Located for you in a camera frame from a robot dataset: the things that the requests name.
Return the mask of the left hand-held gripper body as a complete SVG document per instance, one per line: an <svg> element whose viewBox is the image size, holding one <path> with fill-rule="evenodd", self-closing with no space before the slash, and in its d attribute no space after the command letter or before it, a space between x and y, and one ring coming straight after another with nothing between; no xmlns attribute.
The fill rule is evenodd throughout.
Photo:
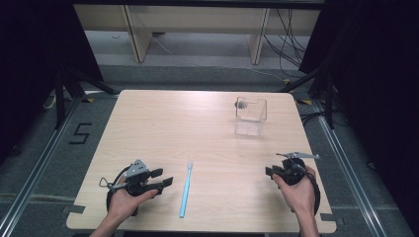
<svg viewBox="0 0 419 237"><path fill-rule="evenodd" d="M99 182L101 188L107 188L111 193L126 189L133 197L138 197L147 191L153 190L155 184L149 184L150 170L137 159L129 166L123 168L112 182L102 178Z"/></svg>

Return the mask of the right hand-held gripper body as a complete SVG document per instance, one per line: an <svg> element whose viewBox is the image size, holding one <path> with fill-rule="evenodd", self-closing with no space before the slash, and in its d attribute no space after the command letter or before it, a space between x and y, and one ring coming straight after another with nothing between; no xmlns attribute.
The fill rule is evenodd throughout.
<svg viewBox="0 0 419 237"><path fill-rule="evenodd" d="M318 155L306 154L302 152L280 153L285 160L283 166L279 167L276 174L279 175L287 185L293 186L299 183L304 177L314 181L314 177L307 171L304 159L318 159Z"/></svg>

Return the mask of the person's right hand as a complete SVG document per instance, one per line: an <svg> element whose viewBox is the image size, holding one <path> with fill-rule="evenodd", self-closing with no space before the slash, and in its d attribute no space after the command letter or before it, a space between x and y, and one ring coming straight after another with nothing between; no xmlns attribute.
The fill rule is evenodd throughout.
<svg viewBox="0 0 419 237"><path fill-rule="evenodd" d="M289 186L280 176L274 174L273 180L281 190L289 208L297 217L314 216L315 193L308 177Z"/></svg>

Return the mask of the person's left hand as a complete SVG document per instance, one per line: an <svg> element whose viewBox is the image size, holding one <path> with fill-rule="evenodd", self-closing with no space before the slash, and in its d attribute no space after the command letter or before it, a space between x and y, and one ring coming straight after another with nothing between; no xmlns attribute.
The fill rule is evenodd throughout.
<svg viewBox="0 0 419 237"><path fill-rule="evenodd" d="M117 190L111 198L107 216L112 220L122 222L129 218L142 203L154 198L157 193L157 190L151 190L133 197L126 189Z"/></svg>

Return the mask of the light blue toothbrush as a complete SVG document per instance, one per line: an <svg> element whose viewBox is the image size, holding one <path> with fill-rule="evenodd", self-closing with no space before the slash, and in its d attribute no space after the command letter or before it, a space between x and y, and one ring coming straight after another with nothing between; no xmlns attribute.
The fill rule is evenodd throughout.
<svg viewBox="0 0 419 237"><path fill-rule="evenodd" d="M187 176L186 176L186 180L184 184L183 195L182 195L182 200L181 200L181 205L180 205L180 211L179 211L180 218L184 218L186 215L186 208L187 208L187 202L188 202L192 170L193 170L193 162L190 161L188 163Z"/></svg>

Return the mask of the clear square plastic container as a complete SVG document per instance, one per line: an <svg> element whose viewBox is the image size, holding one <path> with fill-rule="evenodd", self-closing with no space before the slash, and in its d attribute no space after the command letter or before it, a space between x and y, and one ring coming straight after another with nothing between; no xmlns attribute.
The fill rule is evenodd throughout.
<svg viewBox="0 0 419 237"><path fill-rule="evenodd" d="M259 136L263 123L267 120L267 101L258 98L238 97L236 102L246 102L245 110L236 107L235 133L240 135Z"/></svg>

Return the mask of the black tape floor mark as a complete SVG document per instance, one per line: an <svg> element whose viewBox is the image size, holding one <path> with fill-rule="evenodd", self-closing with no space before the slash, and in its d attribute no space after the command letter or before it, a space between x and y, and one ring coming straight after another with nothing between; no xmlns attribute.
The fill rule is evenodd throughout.
<svg viewBox="0 0 419 237"><path fill-rule="evenodd" d="M90 127L91 122L79 122L76 129L73 132L73 140L69 141L71 145L85 144L90 136L90 132L86 130L86 127Z"/></svg>

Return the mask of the black metal stand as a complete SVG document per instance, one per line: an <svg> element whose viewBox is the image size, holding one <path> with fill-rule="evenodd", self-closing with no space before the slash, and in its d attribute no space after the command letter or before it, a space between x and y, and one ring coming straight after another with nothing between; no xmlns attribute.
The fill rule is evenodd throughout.
<svg viewBox="0 0 419 237"><path fill-rule="evenodd" d="M305 76L291 82L281 89L280 93L288 93L309 81L311 81L311 86L308 90L308 96L311 99L318 99L321 95L325 96L325 120L329 128L333 129L333 78L325 66L319 66Z"/></svg>
<svg viewBox="0 0 419 237"><path fill-rule="evenodd" d="M64 106L64 91L67 91L72 99L81 99L85 96L80 82L84 81L93 85L97 89L110 94L117 95L119 91L109 87L104 81L95 79L88 74L67 66L61 65L55 74L55 100L56 100L56 126L60 128L66 118L66 108Z"/></svg>

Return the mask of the black curtain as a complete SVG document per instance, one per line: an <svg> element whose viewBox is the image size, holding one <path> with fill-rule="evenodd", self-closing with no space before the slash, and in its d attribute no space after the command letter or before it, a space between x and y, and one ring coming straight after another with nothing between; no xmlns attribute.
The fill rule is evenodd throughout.
<svg viewBox="0 0 419 237"><path fill-rule="evenodd" d="M69 70L103 79L73 1L0 0L0 165Z"/></svg>
<svg viewBox="0 0 419 237"><path fill-rule="evenodd" d="M419 0L325 0L300 70L356 23L331 74L350 125L419 236Z"/></svg>

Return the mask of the metal floor rail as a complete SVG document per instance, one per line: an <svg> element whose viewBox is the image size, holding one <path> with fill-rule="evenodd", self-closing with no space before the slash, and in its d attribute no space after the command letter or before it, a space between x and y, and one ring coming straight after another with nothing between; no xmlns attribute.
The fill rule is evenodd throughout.
<svg viewBox="0 0 419 237"><path fill-rule="evenodd" d="M8 212L2 218L0 223L0 237L11 236L15 226L17 225L27 204L29 203L32 193L38 186L38 183L40 182L42 175L47 168L53 152L56 150L59 142L61 141L63 134L65 133L67 126L80 103L81 99L72 99L69 103L61 125L52 133L46 147L42 151L41 156L35 164L35 167L31 171L29 177L26 179L21 190L14 197Z"/></svg>
<svg viewBox="0 0 419 237"><path fill-rule="evenodd" d="M370 198L365 192L359 178L357 177L346 152L344 151L336 132L330 127L324 116L319 118L319 123L325 133L325 136L333 150L348 186L354 196L356 204L365 219L367 226L373 237L388 237L383 228L382 222L375 210Z"/></svg>

